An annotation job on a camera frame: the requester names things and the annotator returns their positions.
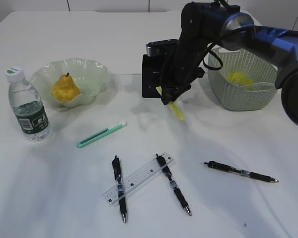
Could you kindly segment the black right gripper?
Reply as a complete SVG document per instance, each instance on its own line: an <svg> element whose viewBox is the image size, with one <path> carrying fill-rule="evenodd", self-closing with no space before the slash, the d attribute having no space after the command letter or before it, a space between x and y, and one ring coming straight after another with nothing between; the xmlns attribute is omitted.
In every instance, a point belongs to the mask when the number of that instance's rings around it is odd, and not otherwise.
<svg viewBox="0 0 298 238"><path fill-rule="evenodd" d="M191 2L181 12L181 34L161 72L161 101L176 101L191 89L209 44L219 39L226 20L226 8L217 1Z"/></svg>

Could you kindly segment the blue black right robot arm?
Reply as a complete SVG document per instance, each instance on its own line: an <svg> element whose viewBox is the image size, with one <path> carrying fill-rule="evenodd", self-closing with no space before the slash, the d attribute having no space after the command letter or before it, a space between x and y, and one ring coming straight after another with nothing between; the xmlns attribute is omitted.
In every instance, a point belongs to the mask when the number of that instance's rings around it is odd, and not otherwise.
<svg viewBox="0 0 298 238"><path fill-rule="evenodd" d="M298 126L298 31L256 26L237 5L223 0L190 2L181 12L181 34L161 70L161 100L175 101L190 89L199 65L214 46L245 49L278 69L275 88L287 116Z"/></svg>

